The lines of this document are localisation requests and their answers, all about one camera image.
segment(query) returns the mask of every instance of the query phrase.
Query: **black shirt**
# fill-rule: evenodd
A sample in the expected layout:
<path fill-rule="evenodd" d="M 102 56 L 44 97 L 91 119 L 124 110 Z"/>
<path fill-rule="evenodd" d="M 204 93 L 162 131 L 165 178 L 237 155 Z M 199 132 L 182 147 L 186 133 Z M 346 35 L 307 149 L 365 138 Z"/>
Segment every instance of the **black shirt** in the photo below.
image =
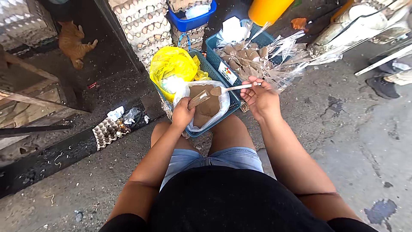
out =
<path fill-rule="evenodd" d="M 377 232 L 350 218 L 315 218 L 270 176 L 223 166 L 192 168 L 171 178 L 154 200 L 148 222 L 122 214 L 100 232 L 305 231 Z"/>

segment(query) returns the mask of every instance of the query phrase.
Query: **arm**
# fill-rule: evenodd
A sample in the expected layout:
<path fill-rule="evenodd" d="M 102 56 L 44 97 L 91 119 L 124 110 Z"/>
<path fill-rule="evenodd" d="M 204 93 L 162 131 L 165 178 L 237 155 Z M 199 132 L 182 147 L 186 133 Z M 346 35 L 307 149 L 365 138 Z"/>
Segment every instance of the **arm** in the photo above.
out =
<path fill-rule="evenodd" d="M 326 173 L 305 151 L 280 112 L 278 94 L 266 81 L 249 77 L 250 89 L 241 96 L 260 125 L 263 141 L 276 178 L 320 219 L 344 217 L 360 220 L 336 193 Z"/>
<path fill-rule="evenodd" d="M 190 111 L 187 109 L 189 100 L 188 97 L 182 98 L 176 105 L 171 126 L 137 165 L 107 221 L 124 213 L 136 214 L 147 221 L 176 142 L 194 116 L 195 108 Z"/>

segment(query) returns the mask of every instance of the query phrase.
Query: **orange cat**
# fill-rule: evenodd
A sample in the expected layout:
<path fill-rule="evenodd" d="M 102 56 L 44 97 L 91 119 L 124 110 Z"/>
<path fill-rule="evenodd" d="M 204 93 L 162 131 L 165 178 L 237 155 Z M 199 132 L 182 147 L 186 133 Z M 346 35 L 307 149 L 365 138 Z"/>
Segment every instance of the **orange cat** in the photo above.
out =
<path fill-rule="evenodd" d="M 59 48 L 64 55 L 72 60 L 73 66 L 80 70 L 83 68 L 83 57 L 87 52 L 93 50 L 97 45 L 97 40 L 93 44 L 82 44 L 84 32 L 82 26 L 77 26 L 71 22 L 59 22 L 61 25 L 61 32 L 59 35 Z"/>

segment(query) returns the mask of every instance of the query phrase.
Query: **label sticker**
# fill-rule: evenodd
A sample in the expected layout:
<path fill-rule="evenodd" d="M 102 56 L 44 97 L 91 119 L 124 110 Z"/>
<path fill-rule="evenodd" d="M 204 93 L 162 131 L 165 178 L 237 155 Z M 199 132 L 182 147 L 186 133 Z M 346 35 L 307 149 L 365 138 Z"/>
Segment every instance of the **label sticker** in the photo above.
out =
<path fill-rule="evenodd" d="M 218 71 L 231 85 L 237 80 L 236 75 L 223 62 L 220 62 Z"/>

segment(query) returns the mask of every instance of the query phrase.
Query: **teal plastic basket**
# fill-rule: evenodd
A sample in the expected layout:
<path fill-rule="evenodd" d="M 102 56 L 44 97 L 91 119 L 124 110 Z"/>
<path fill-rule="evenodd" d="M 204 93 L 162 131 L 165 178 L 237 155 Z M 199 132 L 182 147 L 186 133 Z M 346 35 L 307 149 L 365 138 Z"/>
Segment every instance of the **teal plastic basket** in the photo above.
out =
<path fill-rule="evenodd" d="M 249 19 L 242 19 L 240 21 L 241 25 L 243 25 L 244 23 L 250 21 Z M 256 32 L 258 30 L 260 30 L 261 27 L 259 27 L 256 24 L 252 25 L 252 29 L 250 30 L 250 37 L 252 37 L 254 34 L 256 34 Z M 242 85 L 242 81 L 239 79 L 239 76 L 236 74 L 236 72 L 234 72 L 229 65 L 222 60 L 218 54 L 216 54 L 216 52 L 213 50 L 216 48 L 216 42 L 217 42 L 217 38 L 216 38 L 216 34 L 214 34 L 213 36 L 209 37 L 208 39 L 206 39 L 206 48 L 207 48 L 207 61 L 209 61 L 209 63 L 213 66 L 214 69 L 219 70 L 219 65 L 222 62 L 224 65 L 226 65 L 226 68 L 228 68 L 233 74 L 236 75 L 237 80 L 231 84 L 227 79 L 224 79 L 224 81 L 229 85 L 229 86 L 238 86 L 238 85 Z M 259 48 L 262 48 L 270 43 L 272 43 L 274 40 L 274 38 L 269 35 L 267 32 L 262 32 L 260 35 L 258 35 L 256 38 L 254 38 L 252 40 L 252 42 L 257 43 L 259 45 Z M 280 57 L 275 57 L 275 60 L 272 60 L 273 62 L 279 64 L 278 62 L 281 62 L 282 59 Z M 237 93 L 238 96 L 240 96 L 240 90 L 234 90 L 234 92 Z"/>
<path fill-rule="evenodd" d="M 225 81 L 225 79 L 212 67 L 212 65 L 206 60 L 206 58 L 203 56 L 202 53 L 200 53 L 198 50 L 190 50 L 188 51 L 189 55 L 191 57 L 194 57 L 195 55 L 197 55 L 197 58 L 199 58 L 200 61 L 200 69 L 202 71 L 208 72 L 209 73 L 209 77 L 212 78 L 212 80 L 217 80 L 223 83 L 223 85 L 227 88 L 229 88 L 230 86 L 228 85 L 228 83 Z M 157 89 L 157 91 L 159 92 L 160 96 L 163 99 L 166 99 L 162 92 L 160 91 L 160 89 L 158 88 L 157 85 L 154 85 Z M 188 133 L 188 135 L 190 137 L 197 137 L 199 135 L 201 135 L 202 133 L 206 132 L 207 130 L 209 130 L 210 128 L 212 128 L 214 125 L 218 124 L 221 120 L 225 119 L 227 116 L 229 116 L 231 113 L 235 112 L 235 110 L 239 109 L 240 107 L 240 97 L 237 96 L 236 94 L 233 93 L 233 91 L 229 91 L 229 97 L 230 97 L 230 106 L 229 109 L 227 110 L 227 112 L 216 122 L 214 122 L 212 125 L 206 127 L 204 130 L 199 131 L 199 132 L 192 132 L 190 130 L 188 130 L 186 128 L 186 132 Z"/>

